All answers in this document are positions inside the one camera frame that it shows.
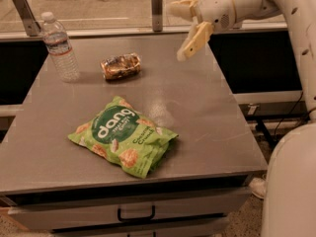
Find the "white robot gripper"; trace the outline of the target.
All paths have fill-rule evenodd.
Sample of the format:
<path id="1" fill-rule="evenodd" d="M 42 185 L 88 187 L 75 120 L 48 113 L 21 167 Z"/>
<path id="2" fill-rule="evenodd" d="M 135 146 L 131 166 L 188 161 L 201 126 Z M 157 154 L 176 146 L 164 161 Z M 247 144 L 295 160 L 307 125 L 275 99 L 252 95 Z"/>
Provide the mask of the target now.
<path id="1" fill-rule="evenodd" d="M 236 20 L 233 0 L 180 0 L 169 5 L 169 12 L 187 21 L 197 17 L 199 24 L 192 24 L 188 36 L 177 51 L 177 59 L 186 61 L 205 47 L 213 29 L 224 32 L 232 28 Z"/>

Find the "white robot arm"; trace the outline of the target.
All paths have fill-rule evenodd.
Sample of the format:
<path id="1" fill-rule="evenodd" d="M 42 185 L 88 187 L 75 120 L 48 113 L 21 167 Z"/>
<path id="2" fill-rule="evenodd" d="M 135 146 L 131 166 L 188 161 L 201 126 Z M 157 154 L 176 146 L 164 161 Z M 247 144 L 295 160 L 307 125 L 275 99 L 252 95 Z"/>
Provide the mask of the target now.
<path id="1" fill-rule="evenodd" d="M 301 94 L 308 123 L 285 135 L 272 153 L 261 237 L 316 237 L 316 0 L 180 0 L 169 12 L 193 23 L 177 52 L 180 61 L 244 20 L 283 17 L 295 66 L 276 86 Z"/>

